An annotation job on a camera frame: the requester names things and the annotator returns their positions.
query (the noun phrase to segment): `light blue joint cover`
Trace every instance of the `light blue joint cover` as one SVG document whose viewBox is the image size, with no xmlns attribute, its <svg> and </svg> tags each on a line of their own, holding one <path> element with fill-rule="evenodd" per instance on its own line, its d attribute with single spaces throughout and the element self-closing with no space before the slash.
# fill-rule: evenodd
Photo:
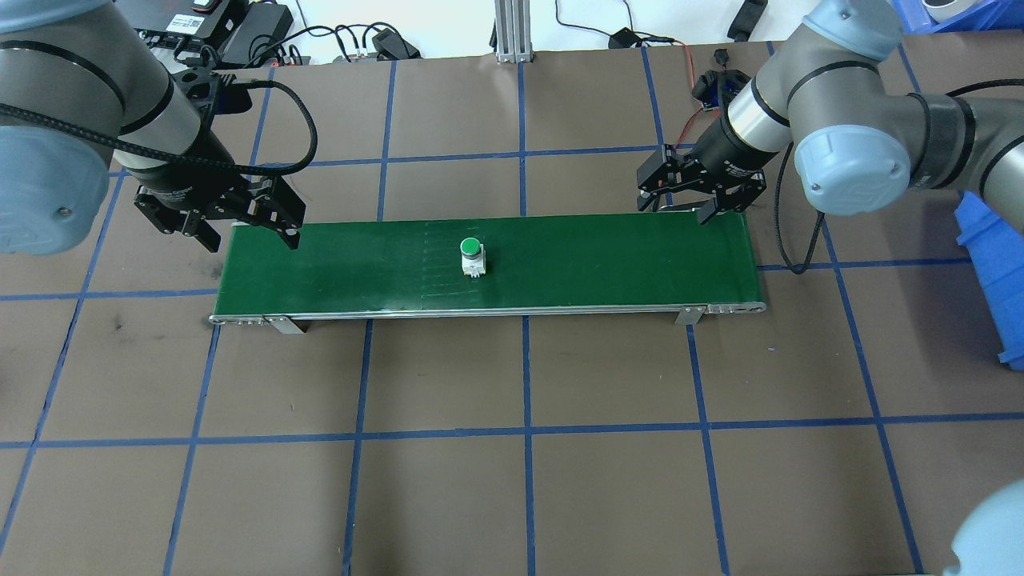
<svg viewBox="0 0 1024 576">
<path fill-rule="evenodd" d="M 804 25 L 858 54 L 883 61 L 903 40 L 903 25 L 887 0 L 822 0 Z"/>
<path fill-rule="evenodd" d="M 54 254 L 85 240 L 110 183 L 99 155 L 34 126 L 0 126 L 0 252 Z"/>
<path fill-rule="evenodd" d="M 111 0 L 0 0 L 0 34 L 46 26 L 110 3 Z"/>
<path fill-rule="evenodd" d="M 797 171 L 817 210 L 851 216 L 889 205 L 910 183 L 910 157 L 896 138 L 843 124 L 812 132 L 797 146 Z"/>
<path fill-rule="evenodd" d="M 953 537 L 961 565 L 943 576 L 1019 576 L 1024 566 L 1024 480 L 985 499 Z"/>
</svg>

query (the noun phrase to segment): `green button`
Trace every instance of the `green button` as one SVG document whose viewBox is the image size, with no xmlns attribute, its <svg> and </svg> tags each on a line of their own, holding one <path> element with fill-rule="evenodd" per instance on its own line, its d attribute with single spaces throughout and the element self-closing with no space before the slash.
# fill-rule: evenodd
<svg viewBox="0 0 1024 576">
<path fill-rule="evenodd" d="M 475 238 L 467 238 L 462 241 L 462 244 L 459 247 L 463 254 L 472 256 L 480 252 L 480 241 Z"/>
</svg>

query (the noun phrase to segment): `red wire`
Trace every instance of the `red wire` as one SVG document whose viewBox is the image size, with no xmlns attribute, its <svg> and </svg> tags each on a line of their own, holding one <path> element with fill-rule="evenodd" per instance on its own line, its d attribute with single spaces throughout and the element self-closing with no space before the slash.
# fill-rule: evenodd
<svg viewBox="0 0 1024 576">
<path fill-rule="evenodd" d="M 693 113 L 693 116 L 686 121 L 686 126 L 683 127 L 683 132 L 679 134 L 679 139 L 676 140 L 676 148 L 679 148 L 679 146 L 683 143 L 683 140 L 686 139 L 686 134 L 689 133 L 690 128 L 693 127 L 693 123 L 696 121 L 697 117 L 700 116 L 701 112 L 703 112 L 703 109 L 698 108 L 697 111 Z"/>
<path fill-rule="evenodd" d="M 685 42 L 682 42 L 680 40 L 676 40 L 676 44 L 679 44 L 680 46 L 683 47 L 683 51 L 686 52 L 686 59 L 689 60 L 689 65 L 690 65 L 690 89 L 692 90 L 693 86 L 695 86 L 696 83 L 697 83 L 696 70 L 693 68 L 693 53 L 690 52 L 690 47 L 688 45 L 686 45 Z"/>
</svg>

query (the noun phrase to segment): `gray robot arm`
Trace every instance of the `gray robot arm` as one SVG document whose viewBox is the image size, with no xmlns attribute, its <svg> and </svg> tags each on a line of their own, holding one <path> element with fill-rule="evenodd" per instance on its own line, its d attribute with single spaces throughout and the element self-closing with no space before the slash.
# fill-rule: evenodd
<svg viewBox="0 0 1024 576">
<path fill-rule="evenodd" d="M 901 38 L 886 0 L 823 0 L 692 153 L 659 151 L 681 168 L 676 176 L 652 178 L 653 161 L 641 167 L 640 206 L 669 188 L 745 186 L 793 142 L 804 192 L 822 212 L 878 210 L 908 188 L 956 188 L 1024 230 L 1024 101 L 886 94 L 877 67 Z"/>
<path fill-rule="evenodd" d="M 207 220 L 240 219 L 297 247 L 305 205 L 280 177 L 251 184 L 223 168 L 231 158 L 209 129 L 212 114 L 201 115 L 179 87 L 198 74 L 172 78 L 110 0 L 0 2 L 0 252 L 46 254 L 80 243 L 106 194 L 112 156 L 142 184 L 134 203 L 164 234 L 180 232 L 216 251 L 220 237 Z M 215 88 L 224 84 L 210 77 Z M 250 87 L 268 84 L 281 87 Z M 218 101 L 210 99 L 212 111 Z M 299 106 L 314 151 L 315 128 Z M 39 115 L 179 158 L 113 152 Z M 175 162 L 180 157 L 205 164 Z"/>
</svg>

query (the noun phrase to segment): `grid floor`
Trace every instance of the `grid floor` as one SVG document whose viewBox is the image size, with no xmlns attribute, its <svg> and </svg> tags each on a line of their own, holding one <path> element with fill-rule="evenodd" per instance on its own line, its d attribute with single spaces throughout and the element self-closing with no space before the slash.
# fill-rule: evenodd
<svg viewBox="0 0 1024 576">
<path fill-rule="evenodd" d="M 1019 43 L 912 37 L 882 74 L 943 91 L 1019 74 L 996 57 Z M 698 69 L 716 47 L 694 47 Z M 774 50 L 728 48 L 750 74 Z M 656 48 L 269 75 L 317 120 L 292 183 L 331 221 L 629 211 L 636 165 L 694 110 L 684 70 Z M 218 134 L 289 160 L 297 115 L 256 106 Z M 284 337 L 206 324 L 222 254 L 155 234 L 134 181 L 111 182 L 83 246 L 0 260 L 3 574 L 934 573 L 1024 474 L 1022 381 L 995 360 L 953 191 L 831 219 L 800 278 L 752 207 L 756 317 Z M 797 246 L 813 213 L 785 186 Z"/>
</svg>

